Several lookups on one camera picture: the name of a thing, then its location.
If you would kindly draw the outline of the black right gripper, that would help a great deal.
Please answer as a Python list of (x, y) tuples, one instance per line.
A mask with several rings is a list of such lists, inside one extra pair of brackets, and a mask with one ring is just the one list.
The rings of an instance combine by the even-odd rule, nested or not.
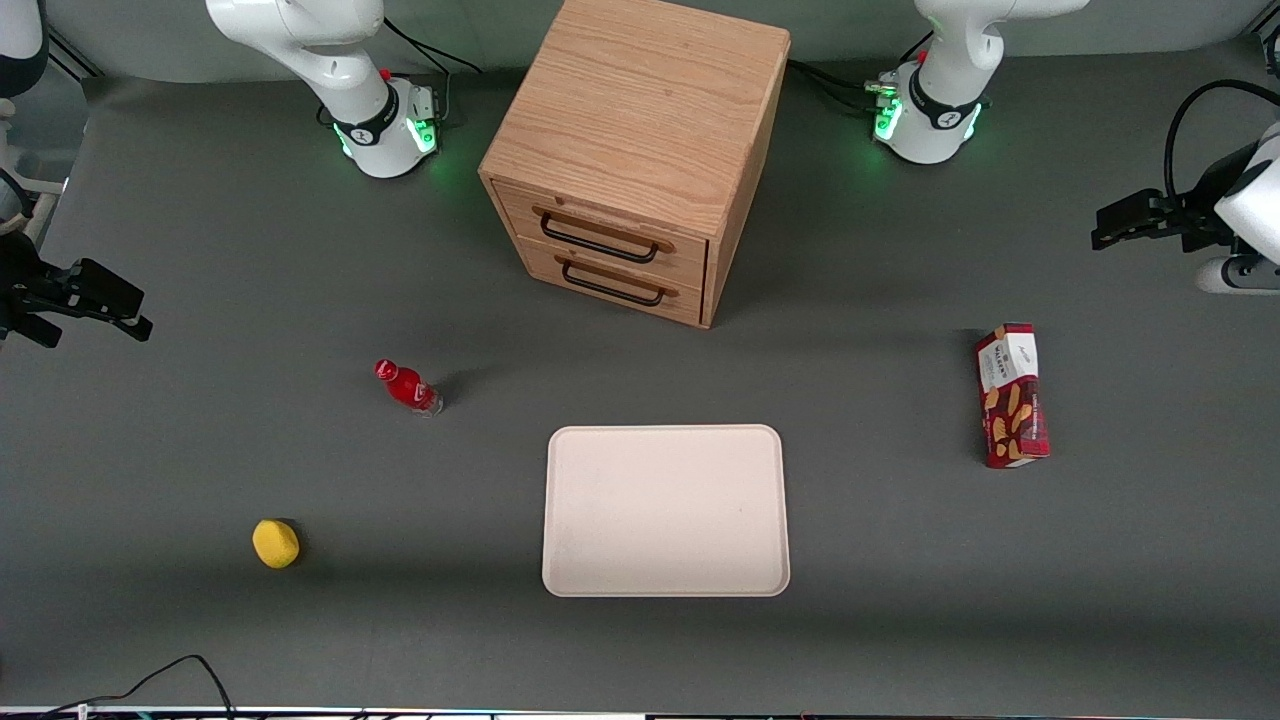
[(24, 233), (1, 237), (1, 316), (8, 333), (55, 348), (63, 331), (26, 304), (37, 299), (35, 313), (88, 318), (108, 323), (131, 338), (150, 340), (154, 323), (141, 314), (145, 292), (102, 264), (83, 258), (72, 268), (46, 263)]

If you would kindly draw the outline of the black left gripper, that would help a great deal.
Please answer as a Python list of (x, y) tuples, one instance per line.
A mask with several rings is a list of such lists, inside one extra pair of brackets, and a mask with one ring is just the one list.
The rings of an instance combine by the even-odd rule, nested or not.
[(1215, 210), (1226, 193), (1226, 186), (1175, 196), (1155, 188), (1135, 191), (1097, 211), (1091, 249), (1102, 251), (1129, 240), (1176, 236), (1183, 252), (1219, 247), (1234, 254), (1236, 234)]

